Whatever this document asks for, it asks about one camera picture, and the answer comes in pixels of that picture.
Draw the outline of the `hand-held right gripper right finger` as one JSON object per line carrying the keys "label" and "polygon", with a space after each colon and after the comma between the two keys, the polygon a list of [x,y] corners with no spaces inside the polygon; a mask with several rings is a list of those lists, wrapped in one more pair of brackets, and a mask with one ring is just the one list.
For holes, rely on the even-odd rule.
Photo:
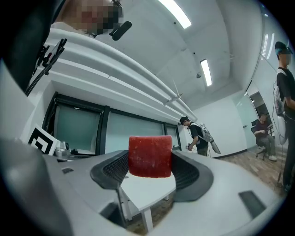
{"label": "hand-held right gripper right finger", "polygon": [[283,199],[242,167],[183,151],[172,152],[176,192],[154,236],[255,236]]}

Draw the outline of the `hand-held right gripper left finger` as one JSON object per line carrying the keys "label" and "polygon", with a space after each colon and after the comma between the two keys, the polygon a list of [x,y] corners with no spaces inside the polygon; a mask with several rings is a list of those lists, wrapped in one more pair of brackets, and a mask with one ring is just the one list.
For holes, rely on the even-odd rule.
{"label": "hand-held right gripper left finger", "polygon": [[120,187],[129,170],[127,150],[59,165],[67,183],[65,208],[73,228],[126,228]]}

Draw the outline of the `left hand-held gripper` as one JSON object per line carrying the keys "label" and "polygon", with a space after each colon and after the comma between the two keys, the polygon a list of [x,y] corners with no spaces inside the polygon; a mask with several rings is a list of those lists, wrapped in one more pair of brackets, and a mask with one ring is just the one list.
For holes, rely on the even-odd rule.
{"label": "left hand-held gripper", "polygon": [[35,124],[29,136],[28,144],[43,154],[54,156],[58,162],[75,161],[95,157],[95,155],[72,155],[65,142],[56,139],[39,125]]}

